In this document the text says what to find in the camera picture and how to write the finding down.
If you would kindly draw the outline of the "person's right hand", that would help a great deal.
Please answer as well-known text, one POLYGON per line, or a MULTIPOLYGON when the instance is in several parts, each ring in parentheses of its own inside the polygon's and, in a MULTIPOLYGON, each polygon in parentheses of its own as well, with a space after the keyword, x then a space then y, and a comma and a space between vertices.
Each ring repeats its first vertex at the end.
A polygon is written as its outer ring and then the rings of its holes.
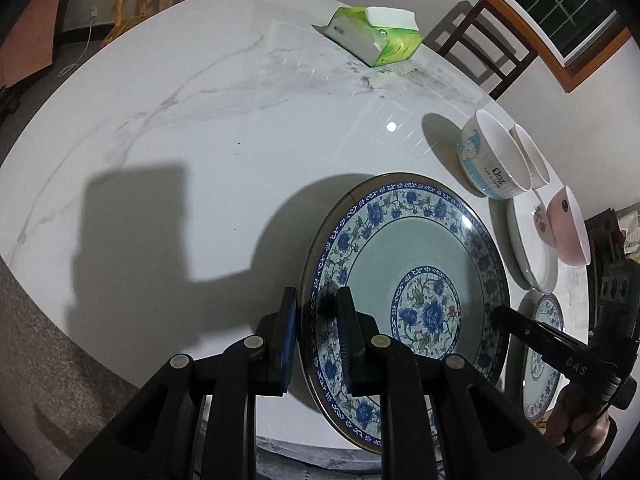
POLYGON ((579 391, 572 385, 565 386, 547 419, 544 437, 551 445, 559 446, 565 442, 567 431, 572 430, 577 436, 576 458, 587 458, 596 455, 605 446, 612 419, 608 411, 597 417, 599 411, 581 413, 579 408, 579 391))

